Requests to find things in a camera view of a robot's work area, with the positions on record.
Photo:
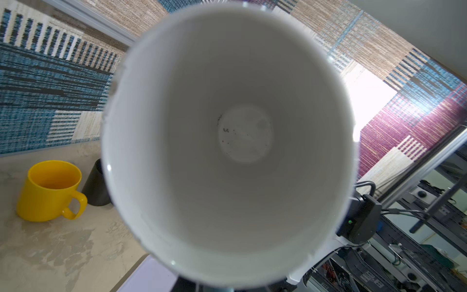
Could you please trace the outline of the teal dotted floral mug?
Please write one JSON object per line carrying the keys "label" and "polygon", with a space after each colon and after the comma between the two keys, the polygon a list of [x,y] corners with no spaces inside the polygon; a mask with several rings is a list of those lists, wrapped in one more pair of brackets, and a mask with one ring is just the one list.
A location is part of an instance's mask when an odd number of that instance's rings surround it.
{"label": "teal dotted floral mug", "polygon": [[102,169],[134,237],[216,288],[286,278],[334,236],[358,171],[350,99],[310,34],[254,4],[197,4],[113,77]]}

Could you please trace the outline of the black mug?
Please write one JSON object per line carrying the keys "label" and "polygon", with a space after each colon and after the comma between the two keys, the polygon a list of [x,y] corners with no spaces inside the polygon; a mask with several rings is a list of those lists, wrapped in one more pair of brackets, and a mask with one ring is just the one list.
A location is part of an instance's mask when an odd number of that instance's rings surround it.
{"label": "black mug", "polygon": [[101,159],[94,163],[81,192],[86,196],[88,204],[92,206],[106,206],[111,203],[103,176]]}

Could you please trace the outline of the yellow mug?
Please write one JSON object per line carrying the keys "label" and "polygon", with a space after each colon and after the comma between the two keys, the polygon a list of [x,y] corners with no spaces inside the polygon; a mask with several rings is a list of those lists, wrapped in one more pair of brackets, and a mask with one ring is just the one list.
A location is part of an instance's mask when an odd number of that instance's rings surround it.
{"label": "yellow mug", "polygon": [[77,191],[81,179],[81,170],[66,161],[33,165],[17,201],[17,215],[31,222],[80,218],[88,205],[86,196]]}

